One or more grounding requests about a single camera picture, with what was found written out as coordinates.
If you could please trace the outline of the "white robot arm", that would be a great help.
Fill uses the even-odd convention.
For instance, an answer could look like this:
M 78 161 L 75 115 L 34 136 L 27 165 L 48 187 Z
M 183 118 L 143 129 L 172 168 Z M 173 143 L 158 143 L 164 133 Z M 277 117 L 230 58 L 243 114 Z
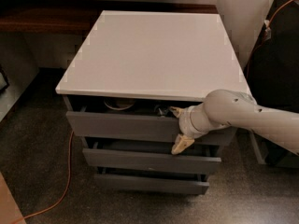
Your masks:
M 215 90 L 200 105 L 170 109 L 180 129 L 172 146 L 173 155 L 183 152 L 197 138 L 227 127 L 249 130 L 299 154 L 299 114 L 258 105 L 244 92 Z

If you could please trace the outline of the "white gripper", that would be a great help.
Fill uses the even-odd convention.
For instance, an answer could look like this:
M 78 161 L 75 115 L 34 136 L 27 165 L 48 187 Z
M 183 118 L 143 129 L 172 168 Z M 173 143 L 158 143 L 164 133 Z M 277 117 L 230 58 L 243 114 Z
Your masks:
M 171 153 L 177 155 L 183 152 L 186 148 L 194 143 L 194 139 L 199 138 L 202 133 L 194 128 L 191 120 L 191 112 L 194 109 L 194 105 L 187 108 L 180 108 L 170 106 L 169 110 L 173 115 L 178 118 L 178 124 L 181 132 L 175 140 L 175 144 L 172 146 Z

